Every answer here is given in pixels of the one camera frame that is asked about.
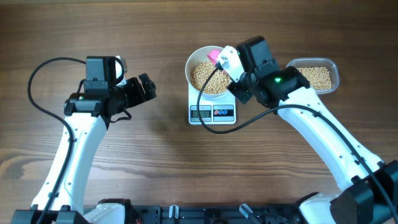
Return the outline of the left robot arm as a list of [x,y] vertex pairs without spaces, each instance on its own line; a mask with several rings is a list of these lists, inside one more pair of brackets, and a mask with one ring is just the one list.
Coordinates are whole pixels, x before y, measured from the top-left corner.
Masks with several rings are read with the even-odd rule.
[[129,199],[109,198],[84,211],[85,189],[96,150],[112,116],[156,97],[147,74],[125,78],[127,66],[120,56],[88,56],[82,62],[86,77],[56,116],[63,136],[49,174],[28,210],[16,210],[12,223],[141,223]]

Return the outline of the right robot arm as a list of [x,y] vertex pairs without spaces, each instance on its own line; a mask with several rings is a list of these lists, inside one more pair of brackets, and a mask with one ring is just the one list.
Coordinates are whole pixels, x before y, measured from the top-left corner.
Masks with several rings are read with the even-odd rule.
[[294,127],[320,156],[340,192],[316,193],[298,205],[307,223],[384,223],[397,218],[397,162],[366,149],[328,111],[295,68],[280,68],[261,36],[225,47],[218,61],[242,103],[255,98]]

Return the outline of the pink plastic scoop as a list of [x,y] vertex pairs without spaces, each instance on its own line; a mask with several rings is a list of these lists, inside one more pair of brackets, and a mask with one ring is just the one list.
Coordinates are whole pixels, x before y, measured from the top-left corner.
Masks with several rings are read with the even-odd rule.
[[208,60],[222,72],[226,72],[225,66],[229,59],[228,54],[223,50],[223,48],[218,47],[215,49],[211,49],[207,55]]

